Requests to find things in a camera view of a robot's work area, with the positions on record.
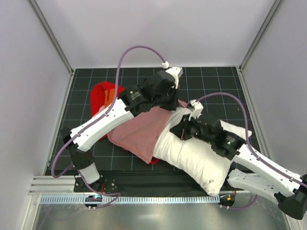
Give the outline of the white pillow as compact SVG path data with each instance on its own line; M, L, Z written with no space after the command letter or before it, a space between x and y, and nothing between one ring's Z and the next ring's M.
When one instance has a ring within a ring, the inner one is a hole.
M171 133L170 128L179 124L186 114L190 114L190 110L182 107L171 113L153 156L184 170L208 195L215 196L219 194L234 161L216 154L206 142L196 138L183 141Z

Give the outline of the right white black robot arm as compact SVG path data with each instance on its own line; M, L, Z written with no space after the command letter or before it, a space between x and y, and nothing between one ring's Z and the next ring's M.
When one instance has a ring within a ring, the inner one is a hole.
M302 220L307 210L307 176L276 164L248 145L248 131L219 120L211 114L200 118L184 115L170 128L180 140L198 139L211 146L217 155L234 161L256 176L233 169L216 177L222 190L229 187L248 190L273 203L286 215Z

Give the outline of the red cartoon print pillowcase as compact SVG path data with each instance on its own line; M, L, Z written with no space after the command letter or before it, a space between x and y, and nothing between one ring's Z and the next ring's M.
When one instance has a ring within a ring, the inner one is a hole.
M111 104L115 95L115 84L108 81L97 83L90 90L91 116L96 116ZM130 151L147 164L157 164L154 148L171 116L171 112L155 107L149 112L141 113L137 117L117 126L101 139L108 140Z

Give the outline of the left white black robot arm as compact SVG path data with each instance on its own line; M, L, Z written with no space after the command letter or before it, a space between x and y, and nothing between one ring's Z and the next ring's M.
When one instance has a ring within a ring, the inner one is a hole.
M154 107L172 111L178 107L178 83L182 68L170 67L156 72L140 85L125 88L115 101L86 123L61 130L64 148L75 169L91 192L101 188L101 179L90 149L105 134L120 124L150 111Z

